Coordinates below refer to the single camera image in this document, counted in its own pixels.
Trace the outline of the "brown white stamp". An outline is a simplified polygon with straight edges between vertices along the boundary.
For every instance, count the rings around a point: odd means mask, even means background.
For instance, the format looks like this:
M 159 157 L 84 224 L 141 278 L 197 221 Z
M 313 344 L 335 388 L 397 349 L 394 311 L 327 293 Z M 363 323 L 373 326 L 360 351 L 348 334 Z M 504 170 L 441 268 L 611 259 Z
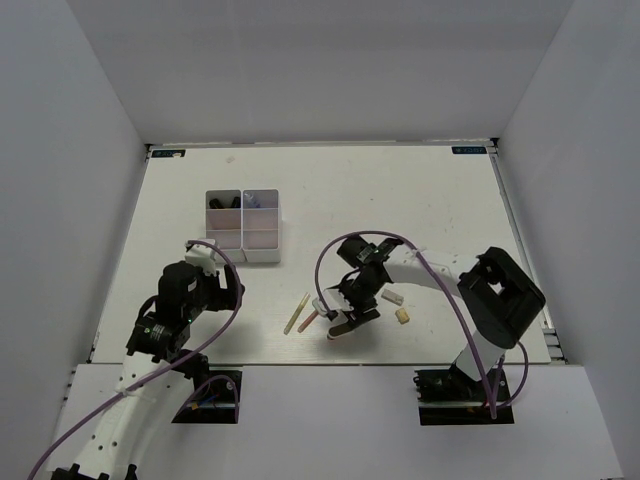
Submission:
M 353 330 L 354 330 L 354 327 L 349 322 L 333 325 L 327 331 L 327 338 L 329 340 L 335 340 L 343 335 L 351 333 Z

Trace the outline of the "clear blue spray bottle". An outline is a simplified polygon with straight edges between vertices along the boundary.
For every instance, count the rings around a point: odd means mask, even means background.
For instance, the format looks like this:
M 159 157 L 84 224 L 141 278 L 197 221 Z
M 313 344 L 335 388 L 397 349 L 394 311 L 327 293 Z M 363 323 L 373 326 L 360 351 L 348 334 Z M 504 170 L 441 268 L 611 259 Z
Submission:
M 243 192 L 244 207 L 246 209 L 259 209 L 261 200 L 255 191 L 245 190 Z

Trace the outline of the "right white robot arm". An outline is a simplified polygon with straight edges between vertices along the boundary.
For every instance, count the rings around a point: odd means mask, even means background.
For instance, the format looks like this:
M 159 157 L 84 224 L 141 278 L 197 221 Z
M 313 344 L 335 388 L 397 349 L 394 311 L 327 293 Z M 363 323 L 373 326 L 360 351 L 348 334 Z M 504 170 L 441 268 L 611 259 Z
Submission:
M 463 302 L 474 324 L 462 325 L 467 345 L 449 369 L 453 390 L 472 399 L 488 385 L 489 371 L 513 349 L 546 305 L 546 298 L 515 260 L 499 247 L 477 256 L 422 252 L 403 240 L 387 237 L 376 245 L 362 236 L 347 236 L 338 256 L 355 271 L 323 292 L 318 310 L 338 319 L 328 337 L 348 334 L 380 316 L 376 295 L 388 284 L 439 289 L 464 319 Z

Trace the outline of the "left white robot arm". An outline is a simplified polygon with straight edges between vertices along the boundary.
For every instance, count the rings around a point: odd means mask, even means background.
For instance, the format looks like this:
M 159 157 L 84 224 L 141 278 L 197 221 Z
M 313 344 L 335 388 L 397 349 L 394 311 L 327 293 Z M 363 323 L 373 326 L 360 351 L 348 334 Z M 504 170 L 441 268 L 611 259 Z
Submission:
M 163 269 L 157 292 L 140 308 L 112 398 L 92 413 L 97 424 L 54 479 L 136 479 L 147 450 L 188 399 L 205 396 L 212 374 L 202 348 L 185 344 L 205 312 L 239 311 L 244 287 L 234 265 L 182 260 Z

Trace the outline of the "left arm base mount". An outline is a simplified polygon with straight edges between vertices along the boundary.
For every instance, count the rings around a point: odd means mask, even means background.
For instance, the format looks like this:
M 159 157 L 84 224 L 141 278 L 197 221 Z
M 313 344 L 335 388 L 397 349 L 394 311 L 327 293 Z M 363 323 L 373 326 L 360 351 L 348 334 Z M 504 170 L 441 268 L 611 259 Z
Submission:
M 216 377 L 174 417 L 174 424 L 235 425 L 239 420 L 243 371 L 211 370 Z

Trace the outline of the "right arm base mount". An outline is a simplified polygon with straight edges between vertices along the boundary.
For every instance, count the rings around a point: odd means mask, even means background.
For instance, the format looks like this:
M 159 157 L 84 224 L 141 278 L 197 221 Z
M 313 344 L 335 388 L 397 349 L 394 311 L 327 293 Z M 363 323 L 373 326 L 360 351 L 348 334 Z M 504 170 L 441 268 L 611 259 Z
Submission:
M 469 380 L 454 368 L 416 370 L 413 381 L 418 395 L 421 426 L 481 426 L 515 423 L 505 373 L 498 381 L 496 418 L 491 417 L 489 397 L 480 381 Z

